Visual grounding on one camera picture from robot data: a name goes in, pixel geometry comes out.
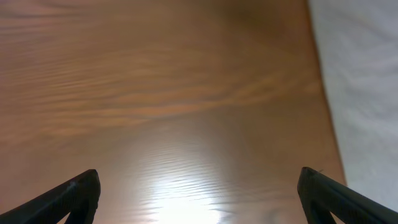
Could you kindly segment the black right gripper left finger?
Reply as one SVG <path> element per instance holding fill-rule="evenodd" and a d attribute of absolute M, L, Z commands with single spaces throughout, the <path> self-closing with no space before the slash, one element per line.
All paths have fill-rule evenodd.
<path fill-rule="evenodd" d="M 96 170 L 90 169 L 1 214 L 1 223 L 31 224 L 66 223 L 92 224 L 101 193 Z"/>

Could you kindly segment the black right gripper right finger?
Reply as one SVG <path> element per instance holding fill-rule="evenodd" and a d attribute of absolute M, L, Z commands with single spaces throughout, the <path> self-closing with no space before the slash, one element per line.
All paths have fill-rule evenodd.
<path fill-rule="evenodd" d="M 309 224 L 335 224 L 335 217 L 345 224 L 397 223 L 397 212 L 310 167 L 302 168 L 297 191 Z"/>

